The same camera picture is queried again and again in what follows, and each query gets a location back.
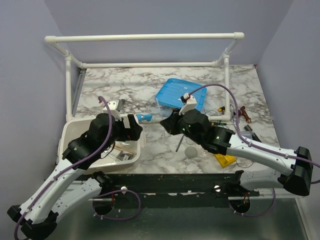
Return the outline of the black item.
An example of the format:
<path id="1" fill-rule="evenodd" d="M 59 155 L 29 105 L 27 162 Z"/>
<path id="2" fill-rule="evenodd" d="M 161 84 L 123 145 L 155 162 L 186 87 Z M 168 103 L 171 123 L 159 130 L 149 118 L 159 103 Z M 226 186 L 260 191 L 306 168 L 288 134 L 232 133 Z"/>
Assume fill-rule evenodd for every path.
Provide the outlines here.
<path id="1" fill-rule="evenodd" d="M 131 153 L 123 153 L 123 152 L 120 152 L 117 156 L 116 156 L 116 160 L 118 162 L 121 162 L 121 161 L 128 161 L 128 160 L 131 160 L 135 155 L 134 154 L 131 154 Z"/>

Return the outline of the blue plastic bin lid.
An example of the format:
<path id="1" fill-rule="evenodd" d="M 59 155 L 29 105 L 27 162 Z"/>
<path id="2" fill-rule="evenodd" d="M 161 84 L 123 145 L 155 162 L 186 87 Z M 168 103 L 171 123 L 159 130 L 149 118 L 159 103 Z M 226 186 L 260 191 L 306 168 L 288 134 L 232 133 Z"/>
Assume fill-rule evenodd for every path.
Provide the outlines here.
<path id="1" fill-rule="evenodd" d="M 170 108 L 182 108 L 181 96 L 190 93 L 201 87 L 201 84 L 182 80 L 178 78 L 169 78 L 155 96 L 156 102 L 160 106 Z"/>

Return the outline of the wooden test tube clamp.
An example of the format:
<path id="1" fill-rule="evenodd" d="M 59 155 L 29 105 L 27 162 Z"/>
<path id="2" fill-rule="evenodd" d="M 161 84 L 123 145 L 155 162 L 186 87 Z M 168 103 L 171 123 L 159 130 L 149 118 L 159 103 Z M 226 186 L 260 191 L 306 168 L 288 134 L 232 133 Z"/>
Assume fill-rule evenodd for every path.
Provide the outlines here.
<path id="1" fill-rule="evenodd" d="M 133 149 L 126 148 L 126 147 L 123 147 L 123 146 L 115 145 L 115 148 L 118 149 L 119 151 L 125 151 L 125 152 L 131 153 L 133 155 L 137 154 L 137 152 L 134 151 Z"/>

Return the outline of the metal crucible tongs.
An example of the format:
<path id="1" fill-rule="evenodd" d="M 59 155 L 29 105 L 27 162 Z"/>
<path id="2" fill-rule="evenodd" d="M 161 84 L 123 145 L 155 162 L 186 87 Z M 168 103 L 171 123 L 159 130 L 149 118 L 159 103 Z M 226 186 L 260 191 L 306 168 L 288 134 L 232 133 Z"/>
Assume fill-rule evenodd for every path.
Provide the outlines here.
<path id="1" fill-rule="evenodd" d="M 105 159 L 106 157 L 116 158 L 116 156 L 112 153 L 114 148 L 111 148 L 109 151 L 104 151 L 105 155 L 101 159 Z"/>

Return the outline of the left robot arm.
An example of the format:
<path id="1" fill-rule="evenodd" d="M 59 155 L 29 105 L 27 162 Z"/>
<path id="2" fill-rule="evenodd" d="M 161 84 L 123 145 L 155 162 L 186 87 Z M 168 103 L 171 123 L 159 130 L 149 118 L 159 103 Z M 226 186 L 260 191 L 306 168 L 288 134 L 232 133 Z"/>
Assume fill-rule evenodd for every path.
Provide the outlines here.
<path id="1" fill-rule="evenodd" d="M 70 193 L 67 188 L 116 142 L 138 141 L 143 128 L 133 114 L 114 117 L 100 113 L 87 124 L 79 137 L 72 139 L 51 175 L 40 188 L 21 205 L 11 206 L 7 214 L 16 222 L 27 240 L 45 240 L 56 229 L 58 222 L 82 202 L 94 197 L 107 197 L 112 191 L 112 180 L 102 171 L 92 176 Z"/>

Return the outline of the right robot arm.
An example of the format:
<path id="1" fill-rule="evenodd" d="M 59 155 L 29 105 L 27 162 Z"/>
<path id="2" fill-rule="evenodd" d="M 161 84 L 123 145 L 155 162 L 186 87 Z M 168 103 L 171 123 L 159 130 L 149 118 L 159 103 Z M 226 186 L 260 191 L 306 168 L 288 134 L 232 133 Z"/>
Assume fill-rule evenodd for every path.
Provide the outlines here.
<path id="1" fill-rule="evenodd" d="M 179 114 L 174 109 L 160 125 L 172 136 L 183 134 L 212 154 L 230 155 L 267 166 L 265 170 L 242 173 L 230 183 L 230 191 L 241 196 L 247 190 L 283 188 L 297 196 L 308 196 L 313 173 L 310 151 L 277 148 L 248 139 L 231 129 L 214 126 L 207 115 L 196 109 Z"/>

